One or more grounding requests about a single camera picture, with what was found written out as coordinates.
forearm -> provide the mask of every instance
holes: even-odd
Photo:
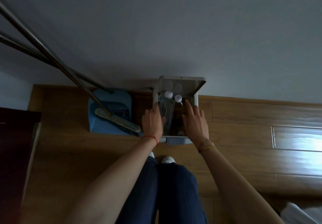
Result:
[[[217,149],[201,152],[219,194],[237,223],[283,223],[270,205]]]
[[[144,138],[112,164],[84,194],[66,223],[115,223],[156,141]]]

leg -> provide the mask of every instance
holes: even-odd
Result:
[[[155,222],[158,172],[156,160],[149,156],[115,224]]]
[[[195,176],[176,163],[162,163],[157,168],[159,223],[206,224]]]

gold bracelet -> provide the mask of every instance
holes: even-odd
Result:
[[[203,149],[199,149],[198,150],[198,153],[204,151],[204,150],[207,150],[207,149],[213,149],[213,148],[216,148],[216,146],[210,146],[210,147],[207,147],[207,148],[203,148]]]

blue dustpan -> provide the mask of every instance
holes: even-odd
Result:
[[[122,90],[113,90],[108,93],[102,89],[93,92],[101,103],[115,115],[131,121],[131,96]],[[90,132],[117,134],[117,135],[135,135],[135,132],[120,126],[110,120],[102,118],[95,114],[95,110],[99,106],[91,99],[88,100],[88,120],[90,123]]]

metal pole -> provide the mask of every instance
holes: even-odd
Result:
[[[30,47],[27,44],[24,44],[24,43],[20,42],[19,40],[9,36],[6,33],[3,33],[2,31],[0,31],[0,42],[3,43],[3,44],[6,44],[9,47],[12,47],[12,48],[18,50],[18,51],[21,51],[21,52],[23,52],[23,53],[25,53],[25,54],[27,54],[27,55],[29,55],[31,57],[34,57],[34,58],[36,58],[36,59],[38,59],[38,60],[40,60],[40,61],[42,61],[42,62],[44,62],[46,64],[49,64],[49,65],[59,69],[58,66],[55,63],[53,63],[49,59],[47,59],[37,49],[35,49],[33,47]],[[87,76],[79,73],[78,71],[75,71],[73,69],[71,69],[71,70],[74,72],[74,74],[76,76],[78,76],[79,79],[82,79],[83,81],[85,81],[85,82],[87,82],[87,83],[89,83],[89,84],[91,84],[91,85],[93,85],[95,87],[103,89],[104,91],[106,91],[108,93],[113,93],[113,91],[107,89],[106,87],[102,86],[101,84],[97,83],[96,81],[94,81],[94,80],[88,78]]]
[[[43,55],[45,55],[51,62],[56,64],[58,68],[71,79],[78,87],[80,87],[87,95],[96,102],[99,107],[105,110],[108,115],[112,115],[105,106],[100,102],[100,100],[88,89],[78,77],[73,73],[73,71],[65,65],[53,51],[36,35],[30,28],[27,27],[5,4],[3,0],[0,0],[0,13],[2,16],[9,21],[30,43],[32,43]]]

